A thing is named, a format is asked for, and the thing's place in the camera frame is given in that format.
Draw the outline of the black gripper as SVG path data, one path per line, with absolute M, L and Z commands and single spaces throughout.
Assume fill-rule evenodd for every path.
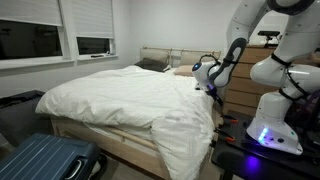
M 206 91 L 206 93 L 207 93 L 207 95 L 211 96 L 215 101 L 218 101 L 218 104 L 221 107 L 223 106 L 223 101 L 221 100 L 221 98 L 217 94 L 217 89 L 216 88 L 210 89 L 210 90 Z

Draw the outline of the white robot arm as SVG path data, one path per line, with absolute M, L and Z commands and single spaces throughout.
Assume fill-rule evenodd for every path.
M 241 0 L 228 25 L 225 57 L 209 62 L 200 60 L 193 65 L 192 73 L 198 87 L 205 91 L 226 86 L 251 34 L 270 11 L 287 15 L 288 22 L 276 49 L 252 66 L 250 78 L 276 90 L 261 96 L 246 132 L 264 147 L 300 155 L 303 147 L 285 116 L 293 102 L 320 87 L 318 67 L 294 62 L 319 46 L 319 0 Z

